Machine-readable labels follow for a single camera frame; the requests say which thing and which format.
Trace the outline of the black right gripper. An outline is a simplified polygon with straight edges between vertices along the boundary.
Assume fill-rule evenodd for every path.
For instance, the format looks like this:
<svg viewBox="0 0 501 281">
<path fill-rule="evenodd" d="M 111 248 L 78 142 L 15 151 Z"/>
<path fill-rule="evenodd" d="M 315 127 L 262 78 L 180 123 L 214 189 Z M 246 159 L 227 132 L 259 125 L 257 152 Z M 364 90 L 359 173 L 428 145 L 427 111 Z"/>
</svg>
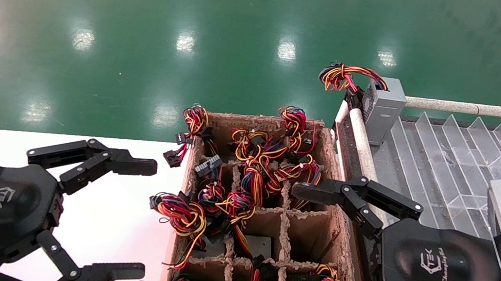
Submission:
<svg viewBox="0 0 501 281">
<path fill-rule="evenodd" d="M 381 235 L 382 281 L 501 281 L 491 241 L 421 225 L 416 221 L 422 205 L 377 181 L 361 176 L 350 181 L 325 179 L 318 184 L 296 182 L 292 195 L 339 206 L 360 232 L 373 240 L 380 239 L 385 224 L 371 211 L 371 205 L 399 219 Z"/>
</svg>

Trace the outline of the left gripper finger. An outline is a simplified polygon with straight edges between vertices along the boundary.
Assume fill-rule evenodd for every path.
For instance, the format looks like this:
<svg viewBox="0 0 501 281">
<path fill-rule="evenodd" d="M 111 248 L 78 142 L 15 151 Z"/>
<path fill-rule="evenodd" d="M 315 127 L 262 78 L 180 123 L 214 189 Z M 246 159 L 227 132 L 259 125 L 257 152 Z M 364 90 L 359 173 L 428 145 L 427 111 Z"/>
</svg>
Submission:
<svg viewBox="0 0 501 281">
<path fill-rule="evenodd" d="M 41 165 L 44 169 L 74 165 L 60 175 L 59 188 L 67 195 L 82 190 L 107 173 L 122 176 L 153 176 L 157 161 L 138 159 L 127 149 L 108 148 L 96 139 L 67 142 L 35 148 L 27 152 L 29 164 Z"/>
<path fill-rule="evenodd" d="M 50 231 L 42 231 L 35 240 L 62 273 L 57 281 L 125 281 L 142 279 L 145 275 L 142 263 L 94 263 L 77 267 Z M 0 272 L 0 281 L 22 280 Z"/>
</svg>

